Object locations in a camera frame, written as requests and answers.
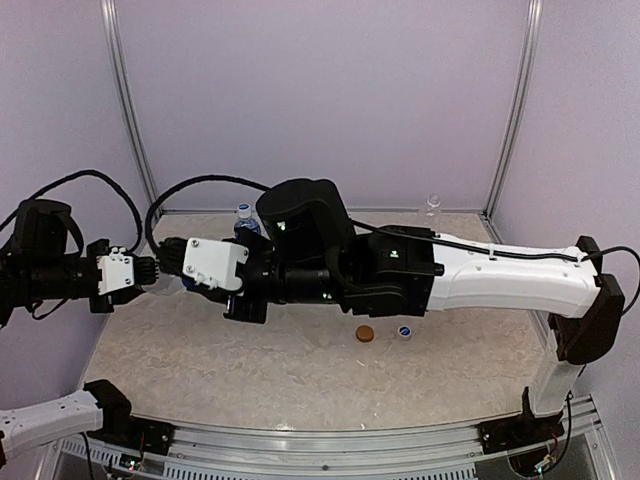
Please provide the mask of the short bottle blue label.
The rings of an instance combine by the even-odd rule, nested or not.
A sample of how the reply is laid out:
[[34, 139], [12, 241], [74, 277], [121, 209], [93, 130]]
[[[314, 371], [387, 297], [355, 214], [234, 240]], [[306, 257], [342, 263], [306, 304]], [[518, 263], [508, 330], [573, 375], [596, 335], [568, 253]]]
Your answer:
[[234, 242], [244, 246], [259, 245], [262, 238], [262, 229], [259, 220], [252, 208], [252, 217], [239, 219], [238, 215], [234, 223]]

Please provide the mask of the white blue short-bottle cap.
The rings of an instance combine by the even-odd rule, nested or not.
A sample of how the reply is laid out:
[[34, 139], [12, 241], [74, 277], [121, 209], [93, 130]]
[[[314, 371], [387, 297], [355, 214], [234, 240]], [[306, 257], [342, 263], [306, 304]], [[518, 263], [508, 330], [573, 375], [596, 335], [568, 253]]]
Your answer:
[[249, 204], [240, 204], [237, 208], [237, 215], [239, 219], [249, 219], [252, 217], [252, 208]]

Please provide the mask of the gold juice bottle cap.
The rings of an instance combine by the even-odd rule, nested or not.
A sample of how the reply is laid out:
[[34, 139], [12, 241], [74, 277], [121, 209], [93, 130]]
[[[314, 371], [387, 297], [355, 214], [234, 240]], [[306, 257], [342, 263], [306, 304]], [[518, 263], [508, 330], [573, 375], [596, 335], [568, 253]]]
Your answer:
[[359, 342], [369, 343], [374, 340], [374, 329], [368, 325], [360, 325], [356, 328], [355, 337]]

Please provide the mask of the blue white bottle cap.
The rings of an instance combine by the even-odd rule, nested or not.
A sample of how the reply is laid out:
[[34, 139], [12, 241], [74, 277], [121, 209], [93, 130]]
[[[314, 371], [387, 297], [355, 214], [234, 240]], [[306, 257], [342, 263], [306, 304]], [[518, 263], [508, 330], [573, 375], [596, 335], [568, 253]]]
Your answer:
[[412, 337], [412, 330], [410, 327], [403, 325], [397, 330], [398, 337], [403, 340], [408, 340]]

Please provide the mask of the clear bottle blue label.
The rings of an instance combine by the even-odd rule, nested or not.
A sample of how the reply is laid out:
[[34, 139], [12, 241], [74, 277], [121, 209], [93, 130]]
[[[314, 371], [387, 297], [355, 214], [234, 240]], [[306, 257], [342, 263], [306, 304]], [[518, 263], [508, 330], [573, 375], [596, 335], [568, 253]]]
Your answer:
[[437, 194], [430, 194], [422, 204], [419, 215], [424, 220], [435, 220], [441, 215], [441, 198]]

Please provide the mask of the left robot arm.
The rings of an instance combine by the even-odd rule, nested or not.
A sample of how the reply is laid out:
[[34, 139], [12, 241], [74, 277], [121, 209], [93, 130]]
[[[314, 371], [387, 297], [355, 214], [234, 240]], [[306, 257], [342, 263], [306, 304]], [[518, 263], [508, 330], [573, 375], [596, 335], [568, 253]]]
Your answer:
[[[143, 294], [157, 276], [151, 257], [105, 239], [86, 244], [69, 205], [25, 200], [1, 249], [1, 322], [8, 323], [17, 308], [38, 319], [37, 309], [48, 300], [63, 306], [86, 299], [91, 312], [111, 313]], [[1, 460], [77, 433], [105, 434], [127, 445], [139, 427], [127, 397], [110, 381], [97, 380], [58, 399], [2, 411]]]

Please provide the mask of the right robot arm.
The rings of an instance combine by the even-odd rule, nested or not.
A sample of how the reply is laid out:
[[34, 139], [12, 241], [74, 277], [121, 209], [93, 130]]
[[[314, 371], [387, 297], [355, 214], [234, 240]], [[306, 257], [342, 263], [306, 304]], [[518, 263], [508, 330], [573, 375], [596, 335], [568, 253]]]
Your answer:
[[230, 319], [261, 323], [271, 303], [334, 303], [368, 317], [464, 308], [547, 312], [548, 351], [526, 390], [528, 408], [511, 423], [520, 443], [549, 429], [579, 369], [615, 343], [625, 297], [589, 237], [544, 250], [421, 227], [367, 226], [351, 219], [328, 180], [285, 181], [265, 189], [256, 206], [265, 234], [238, 229], [217, 246]]

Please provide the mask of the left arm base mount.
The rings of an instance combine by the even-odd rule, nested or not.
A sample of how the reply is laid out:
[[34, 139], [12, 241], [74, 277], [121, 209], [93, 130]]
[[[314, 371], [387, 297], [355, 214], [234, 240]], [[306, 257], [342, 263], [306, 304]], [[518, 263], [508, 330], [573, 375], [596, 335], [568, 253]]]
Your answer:
[[129, 399], [109, 380], [87, 382], [83, 389], [96, 399], [103, 418], [100, 429], [88, 432], [90, 438], [140, 453], [168, 455], [174, 425], [134, 416]]

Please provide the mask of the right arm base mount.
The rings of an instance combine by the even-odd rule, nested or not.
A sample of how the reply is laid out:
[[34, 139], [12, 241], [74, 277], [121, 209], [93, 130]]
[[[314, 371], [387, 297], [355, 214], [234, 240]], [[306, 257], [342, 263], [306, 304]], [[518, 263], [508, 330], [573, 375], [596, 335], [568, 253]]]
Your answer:
[[485, 455], [493, 454], [560, 437], [565, 432], [562, 417], [563, 409], [553, 415], [536, 415], [532, 410], [530, 389], [525, 387], [518, 414], [478, 424], [482, 451]]

